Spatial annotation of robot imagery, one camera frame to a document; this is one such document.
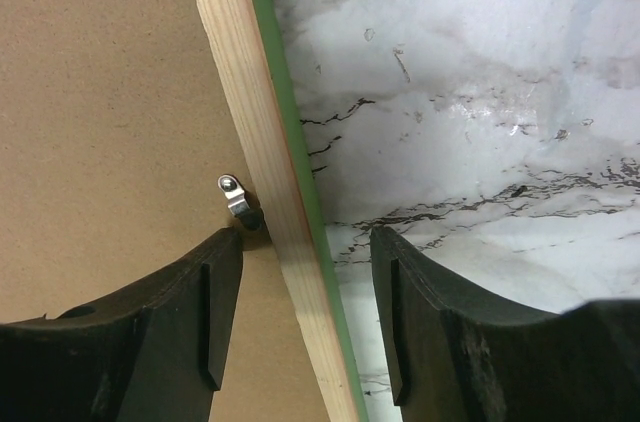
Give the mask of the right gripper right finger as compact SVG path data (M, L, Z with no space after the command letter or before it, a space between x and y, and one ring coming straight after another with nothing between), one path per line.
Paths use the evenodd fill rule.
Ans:
M635 421L639 304L553 314L492 293L388 227L370 235L394 404L406 421Z

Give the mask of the brown cardboard backing board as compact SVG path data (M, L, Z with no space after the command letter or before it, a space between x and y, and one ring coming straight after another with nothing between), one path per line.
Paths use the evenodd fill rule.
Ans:
M225 174L252 184L195 0L1 0L1 328L233 228L242 277L205 421L324 421L275 253L230 213Z

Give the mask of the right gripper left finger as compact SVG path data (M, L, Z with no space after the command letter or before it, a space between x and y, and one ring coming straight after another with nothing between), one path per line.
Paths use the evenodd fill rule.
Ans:
M205 421L243 270L224 228L177 261L55 319L1 328L5 421Z

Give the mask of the green wooden picture frame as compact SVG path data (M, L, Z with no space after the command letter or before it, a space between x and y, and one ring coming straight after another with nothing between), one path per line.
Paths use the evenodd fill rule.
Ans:
M272 0L196 0L332 421L368 418Z

